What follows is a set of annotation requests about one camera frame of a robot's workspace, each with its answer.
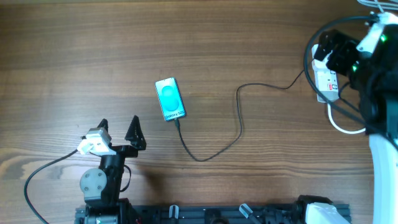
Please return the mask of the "blue Galaxy smartphone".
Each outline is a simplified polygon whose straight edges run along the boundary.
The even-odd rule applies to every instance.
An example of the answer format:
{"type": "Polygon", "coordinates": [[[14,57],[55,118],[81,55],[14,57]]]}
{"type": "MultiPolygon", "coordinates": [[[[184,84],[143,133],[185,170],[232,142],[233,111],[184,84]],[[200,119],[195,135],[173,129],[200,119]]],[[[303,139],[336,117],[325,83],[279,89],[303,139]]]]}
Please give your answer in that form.
{"type": "Polygon", "coordinates": [[[186,115],[182,97],[174,77],[155,82],[155,89],[166,121],[181,118],[186,115]]]}

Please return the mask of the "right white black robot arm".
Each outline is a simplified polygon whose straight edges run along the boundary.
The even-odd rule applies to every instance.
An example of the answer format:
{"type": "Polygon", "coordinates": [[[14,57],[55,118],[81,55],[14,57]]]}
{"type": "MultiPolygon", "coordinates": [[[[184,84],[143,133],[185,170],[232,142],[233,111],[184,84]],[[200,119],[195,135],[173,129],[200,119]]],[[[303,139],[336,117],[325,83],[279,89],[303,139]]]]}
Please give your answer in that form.
{"type": "Polygon", "coordinates": [[[348,77],[351,88],[359,93],[360,117],[335,105],[320,91],[308,72],[306,57],[303,70],[316,94],[366,128],[374,167],[373,223],[397,223],[397,25],[383,25],[366,43],[374,50],[362,53],[360,41],[333,29],[359,20],[359,16],[344,17],[325,24],[310,38],[304,54],[309,54],[318,39],[314,58],[323,60],[329,55],[327,68],[348,77]]]}

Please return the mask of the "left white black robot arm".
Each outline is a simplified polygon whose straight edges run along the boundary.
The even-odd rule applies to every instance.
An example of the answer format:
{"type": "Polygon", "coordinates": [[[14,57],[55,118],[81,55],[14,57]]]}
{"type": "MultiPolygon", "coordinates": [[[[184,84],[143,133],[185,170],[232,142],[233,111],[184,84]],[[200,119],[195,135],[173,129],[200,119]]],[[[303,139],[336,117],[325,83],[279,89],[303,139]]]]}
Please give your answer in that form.
{"type": "Polygon", "coordinates": [[[141,130],[139,117],[134,116],[124,138],[127,145],[114,146],[108,133],[108,120],[91,128],[78,146],[80,154],[100,157],[97,168],[87,170],[80,179],[85,207],[76,210],[75,223],[141,223],[141,216],[127,198],[119,194],[129,187],[121,187],[127,158],[138,156],[146,149],[146,140],[141,130]]]}

